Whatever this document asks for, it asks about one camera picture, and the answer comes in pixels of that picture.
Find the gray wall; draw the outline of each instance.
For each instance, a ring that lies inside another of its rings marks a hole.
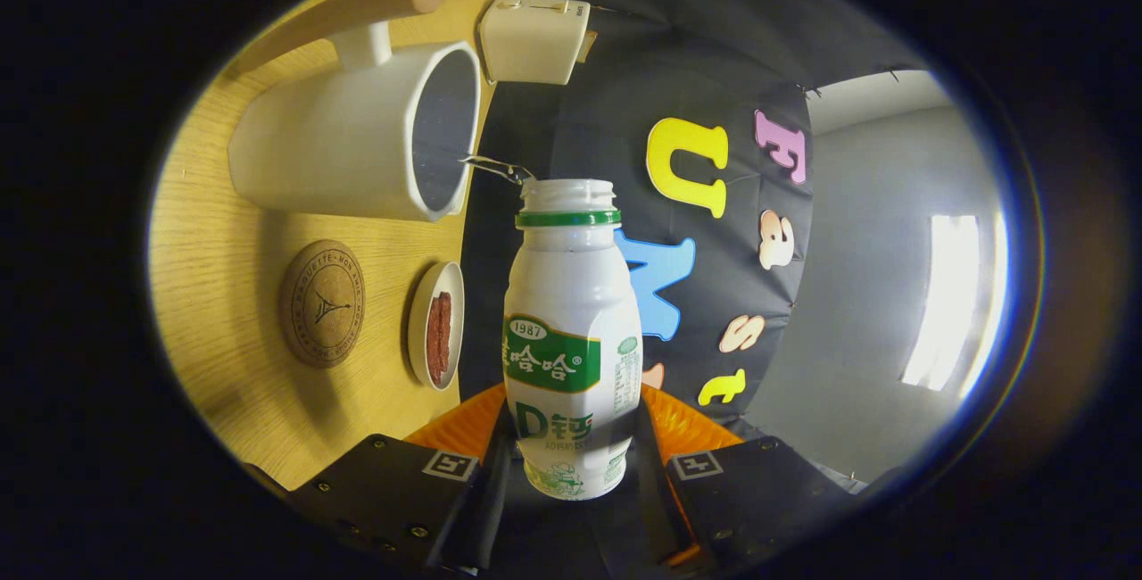
[[[976,319],[941,392],[900,381],[924,311],[930,218],[979,218],[986,300],[998,193],[955,108],[815,137],[813,191],[796,307],[746,419],[805,457],[871,482],[916,454],[952,418],[979,345]]]

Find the plastic bottle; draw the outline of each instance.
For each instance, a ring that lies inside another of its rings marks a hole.
[[[532,486],[588,500],[626,470],[642,381],[642,324],[614,231],[610,182],[523,183],[504,298],[502,362]]]

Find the cork coaster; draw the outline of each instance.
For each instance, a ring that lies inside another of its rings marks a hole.
[[[364,320],[364,276],[344,243],[309,243],[286,271],[278,307],[286,341],[319,369],[345,361]]]

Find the small plate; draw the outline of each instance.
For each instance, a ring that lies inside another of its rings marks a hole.
[[[432,300],[440,292],[452,295],[452,316],[448,336],[448,370],[441,376],[440,386],[436,386],[428,373],[428,312],[432,311]],[[436,390],[448,390],[456,380],[460,363],[460,341],[464,339],[464,275],[460,274],[458,264],[436,264],[420,279],[417,292],[412,296],[408,337],[409,360],[412,361],[412,372],[417,373],[417,379]]]

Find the black fabric backdrop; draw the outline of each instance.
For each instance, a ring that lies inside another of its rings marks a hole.
[[[665,364],[662,388],[739,433],[739,421],[787,325],[809,247],[812,219],[812,137],[804,88],[919,61],[841,0],[587,0],[598,32],[588,59],[566,87],[499,83],[481,153],[518,162],[539,178],[604,178],[614,183],[627,239],[676,245],[697,242],[690,276],[658,291],[682,313],[669,341],[645,336],[645,368]],[[809,178],[795,185],[754,140],[754,112],[805,132]],[[703,128],[722,126],[730,162],[675,153],[671,168],[689,180],[726,183],[726,207],[662,196],[646,172],[646,137],[662,118]],[[467,398],[502,379],[499,332],[507,275],[522,233],[512,218],[518,190],[477,172],[472,183],[463,251],[466,275]],[[795,237],[788,266],[764,271],[757,259],[758,217],[775,210]],[[717,349],[734,316],[765,316],[765,331],[743,352]],[[729,404],[698,405],[709,379],[746,371],[746,392]]]

